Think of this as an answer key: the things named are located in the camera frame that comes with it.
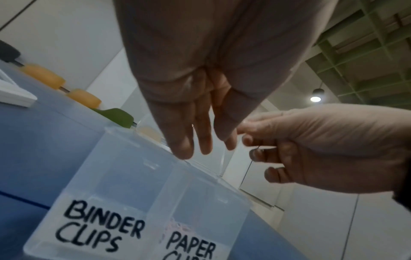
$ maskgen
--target blue surface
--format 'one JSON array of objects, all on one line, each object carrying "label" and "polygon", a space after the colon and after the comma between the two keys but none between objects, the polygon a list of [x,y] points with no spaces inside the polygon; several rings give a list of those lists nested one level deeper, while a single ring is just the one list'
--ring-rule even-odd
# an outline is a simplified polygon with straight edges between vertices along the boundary
[{"label": "blue surface", "polygon": [[[0,62],[0,69],[38,98],[31,108],[0,103],[0,259],[14,260],[44,208],[76,173],[104,127],[114,123],[7,64]],[[250,212],[229,259],[306,258]]]}]

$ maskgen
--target dark blue line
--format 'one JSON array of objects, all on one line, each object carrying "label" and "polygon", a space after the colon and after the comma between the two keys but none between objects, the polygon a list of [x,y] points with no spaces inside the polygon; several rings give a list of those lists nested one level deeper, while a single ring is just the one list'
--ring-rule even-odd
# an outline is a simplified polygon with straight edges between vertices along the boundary
[{"label": "dark blue line", "polygon": [[18,200],[18,201],[21,201],[21,202],[24,202],[24,203],[27,203],[27,204],[30,204],[30,205],[33,205],[33,206],[36,206],[36,207],[39,207],[39,208],[43,208],[43,209],[47,209],[47,210],[50,209],[49,206],[46,206],[46,205],[31,201],[31,200],[26,200],[26,199],[23,199],[23,198],[20,198],[20,197],[17,197],[17,196],[14,196],[14,195],[2,192],[2,191],[0,191],[0,195],[3,195],[5,197],[8,197],[8,198],[11,198],[11,199],[14,199],[14,200]]}]

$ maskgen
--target orange object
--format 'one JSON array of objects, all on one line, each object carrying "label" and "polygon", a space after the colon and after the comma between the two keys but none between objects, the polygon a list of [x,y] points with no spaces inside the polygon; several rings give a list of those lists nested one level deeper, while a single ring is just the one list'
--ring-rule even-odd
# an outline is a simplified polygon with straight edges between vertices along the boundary
[{"label": "orange object", "polygon": [[64,78],[37,64],[27,64],[20,70],[55,90],[66,82]]},{"label": "orange object", "polygon": [[101,100],[95,95],[88,93],[87,91],[75,89],[66,94],[67,97],[85,105],[88,108],[97,108],[101,104]]}]

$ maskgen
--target human hand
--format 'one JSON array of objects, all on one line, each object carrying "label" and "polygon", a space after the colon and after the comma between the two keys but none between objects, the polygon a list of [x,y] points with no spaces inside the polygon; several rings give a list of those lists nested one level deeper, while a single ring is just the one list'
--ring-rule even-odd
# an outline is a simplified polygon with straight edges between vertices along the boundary
[{"label": "human hand", "polygon": [[236,126],[298,66],[337,0],[115,0],[131,70],[172,152],[202,153],[214,130],[228,149]]},{"label": "human hand", "polygon": [[246,146],[269,167],[269,182],[296,182],[331,191],[399,190],[411,159],[411,111],[368,105],[317,105],[267,112],[238,128]]}]

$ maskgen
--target pinky finger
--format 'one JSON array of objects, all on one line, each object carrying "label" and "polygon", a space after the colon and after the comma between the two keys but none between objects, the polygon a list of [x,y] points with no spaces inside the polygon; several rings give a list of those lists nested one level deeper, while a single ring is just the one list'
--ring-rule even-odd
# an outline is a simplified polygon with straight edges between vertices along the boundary
[{"label": "pinky finger", "polygon": [[273,168],[269,167],[264,172],[265,179],[270,183],[290,183],[294,182],[291,175],[286,168]]}]

